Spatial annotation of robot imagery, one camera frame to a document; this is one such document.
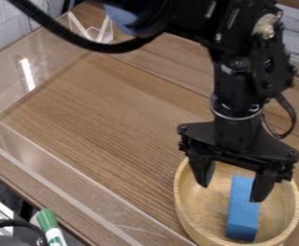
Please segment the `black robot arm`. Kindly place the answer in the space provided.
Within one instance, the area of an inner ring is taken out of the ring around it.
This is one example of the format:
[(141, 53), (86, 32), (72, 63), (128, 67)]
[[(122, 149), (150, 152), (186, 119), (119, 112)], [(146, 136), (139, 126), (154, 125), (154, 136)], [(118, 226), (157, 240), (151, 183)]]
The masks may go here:
[(250, 190), (263, 201), (277, 183), (293, 177), (298, 151), (283, 143), (263, 108), (283, 97), (297, 68), (283, 44), (283, 12), (277, 0), (98, 0), (131, 38), (103, 44), (71, 32), (31, 2), (8, 0), (47, 30), (94, 52), (131, 52), (170, 33), (203, 45), (214, 63), (214, 121), (183, 123), (178, 132), (197, 183), (207, 186), (222, 161), (255, 173)]

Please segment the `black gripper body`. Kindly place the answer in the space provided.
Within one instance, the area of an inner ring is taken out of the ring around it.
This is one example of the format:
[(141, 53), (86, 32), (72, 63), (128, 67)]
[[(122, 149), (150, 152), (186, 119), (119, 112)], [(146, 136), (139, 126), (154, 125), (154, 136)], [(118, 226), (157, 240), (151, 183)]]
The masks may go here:
[(211, 122), (183, 123), (179, 148), (213, 153), (215, 162), (235, 165), (254, 173), (271, 169), (278, 172), (277, 182), (290, 181), (299, 152), (265, 130), (261, 117), (229, 120), (217, 117)]

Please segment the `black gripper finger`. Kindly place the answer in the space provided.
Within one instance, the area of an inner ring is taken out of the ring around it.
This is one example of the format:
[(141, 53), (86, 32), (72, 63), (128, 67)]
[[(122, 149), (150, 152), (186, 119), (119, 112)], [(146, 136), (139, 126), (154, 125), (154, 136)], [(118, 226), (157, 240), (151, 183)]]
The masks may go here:
[(189, 151), (187, 157), (197, 183), (203, 187), (209, 187), (217, 169), (215, 155)]
[(278, 178), (278, 172), (271, 169), (265, 169), (255, 173), (255, 178), (251, 185), (250, 200), (254, 203), (261, 203), (267, 198)]

